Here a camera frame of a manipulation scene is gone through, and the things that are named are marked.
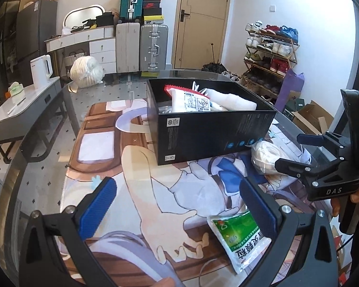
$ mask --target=white packet with red edge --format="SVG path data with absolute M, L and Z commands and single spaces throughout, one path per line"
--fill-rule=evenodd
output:
M 171 113 L 210 112 L 210 99 L 189 88 L 165 85 L 165 92 L 172 98 Z

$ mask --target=blue gripper pad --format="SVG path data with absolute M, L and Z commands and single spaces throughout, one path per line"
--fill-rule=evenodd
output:
M 306 146 L 323 146 L 324 138 L 323 136 L 299 134 L 297 136 L 297 142 L 299 144 L 305 144 Z
M 113 178 L 106 177 L 92 194 L 87 195 L 89 197 L 92 196 L 93 199 L 91 199 L 87 209 L 79 217 L 78 233 L 82 240 L 94 236 L 110 205 L 113 203 L 116 194 L 116 181 Z
M 262 234 L 275 240 L 282 222 L 278 203 L 247 178 L 242 179 L 239 191 Z

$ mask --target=electric kettle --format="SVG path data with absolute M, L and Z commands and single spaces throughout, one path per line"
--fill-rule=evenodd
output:
M 48 86 L 53 74 L 50 55 L 43 55 L 31 60 L 31 72 L 35 89 Z

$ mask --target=glass tabletop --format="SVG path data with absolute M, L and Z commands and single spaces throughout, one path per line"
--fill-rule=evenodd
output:
M 256 264 L 234 275 L 206 223 L 208 215 L 242 211 L 239 191 L 226 192 L 228 182 L 221 180 L 219 170 L 223 160 L 243 162 L 248 171 L 250 150 L 157 166 L 146 117 L 146 82 L 152 78 L 177 78 L 179 86 L 182 78 L 230 80 L 209 72 L 166 70 L 107 74 L 102 84 L 76 92 L 64 86 L 22 140 L 3 179 L 0 265 L 16 284 L 22 239 L 32 211 L 54 214 L 77 205 L 105 176 L 116 180 L 118 193 L 87 244 L 118 286 L 151 286 L 166 276 L 175 279 L 177 286 L 198 286 L 199 276 L 208 286 L 238 286 Z M 277 112 L 266 140 L 296 161 L 311 160 L 313 166 L 327 163 L 319 148 L 296 142 L 300 133 Z M 192 197 L 196 191 L 181 189 L 180 183 L 190 175 L 196 180 L 204 174 L 212 201 L 202 207 Z M 330 211 L 326 202 L 309 202 L 298 180 L 284 175 L 266 179 L 263 189 L 280 205 L 289 204 L 300 212 Z M 163 213 L 171 215 L 166 225 Z M 299 241 L 296 238 L 278 279 L 287 273 Z M 72 277 L 82 281 L 66 247 L 61 241 L 58 246 Z

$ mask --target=gray refrigerator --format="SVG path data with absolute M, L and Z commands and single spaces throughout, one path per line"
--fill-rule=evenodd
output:
M 44 41 L 56 34 L 56 16 L 57 2 L 49 0 L 37 0 L 17 15 L 16 54 L 24 87 L 33 84 L 31 60 L 47 53 Z

